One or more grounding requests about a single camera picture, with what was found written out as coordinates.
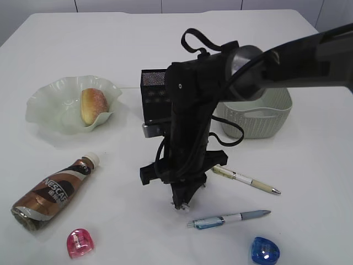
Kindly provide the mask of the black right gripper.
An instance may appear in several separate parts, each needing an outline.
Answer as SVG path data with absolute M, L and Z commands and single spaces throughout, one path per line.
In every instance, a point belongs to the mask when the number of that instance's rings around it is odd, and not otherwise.
M 205 188 L 205 172 L 217 163 L 226 163 L 223 151 L 207 151 L 212 113 L 230 73 L 227 65 L 237 41 L 222 46 L 210 45 L 211 55 L 204 48 L 196 60 L 173 62 L 165 72 L 164 84 L 172 103 L 171 117 L 161 123 L 165 135 L 155 161 L 140 169 L 142 184 L 160 179 L 170 184 L 173 203 L 189 205 L 194 194 Z

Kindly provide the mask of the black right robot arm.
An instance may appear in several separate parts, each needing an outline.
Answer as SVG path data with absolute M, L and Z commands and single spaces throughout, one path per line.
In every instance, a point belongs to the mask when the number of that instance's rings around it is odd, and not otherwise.
M 182 209 L 207 180 L 206 172 L 225 165 L 223 151 L 209 151 L 213 112 L 219 102 L 253 101 L 268 88 L 352 88 L 352 25 L 347 24 L 261 51 L 237 41 L 218 46 L 202 32 L 202 42 L 183 48 L 197 59 L 173 62 L 164 73 L 169 106 L 150 99 L 141 85 L 144 134 L 162 136 L 154 162 L 140 169 L 142 184 L 160 179 L 171 186 L 173 204 Z

